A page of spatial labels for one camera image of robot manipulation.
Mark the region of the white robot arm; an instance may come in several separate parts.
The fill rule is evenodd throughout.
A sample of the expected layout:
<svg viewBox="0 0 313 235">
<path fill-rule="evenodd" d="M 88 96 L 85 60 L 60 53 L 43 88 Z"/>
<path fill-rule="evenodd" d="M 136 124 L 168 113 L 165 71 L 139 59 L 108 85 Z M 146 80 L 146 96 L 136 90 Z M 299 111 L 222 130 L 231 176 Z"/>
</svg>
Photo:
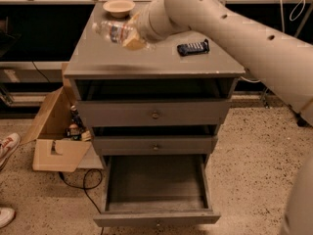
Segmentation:
<svg viewBox="0 0 313 235">
<path fill-rule="evenodd" d="M 159 0 L 131 20 L 122 46 L 193 30 L 226 51 L 284 103 L 313 124 L 313 45 L 227 9 L 222 0 Z"/>
</svg>

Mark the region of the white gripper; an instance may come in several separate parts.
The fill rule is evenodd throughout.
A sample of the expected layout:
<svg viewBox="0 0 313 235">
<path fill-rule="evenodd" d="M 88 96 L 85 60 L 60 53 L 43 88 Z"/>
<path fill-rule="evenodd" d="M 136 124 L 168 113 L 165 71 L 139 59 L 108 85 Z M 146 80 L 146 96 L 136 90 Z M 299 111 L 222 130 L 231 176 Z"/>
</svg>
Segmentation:
<svg viewBox="0 0 313 235">
<path fill-rule="evenodd" d="M 155 32 L 150 22 L 150 6 L 146 5 L 143 9 L 133 15 L 128 24 L 136 26 L 139 34 L 142 38 L 149 42 L 157 42 L 161 40 L 161 37 Z M 122 46 L 127 50 L 136 51 L 144 48 L 146 43 L 141 38 L 135 36 L 128 37 L 123 41 Z"/>
</svg>

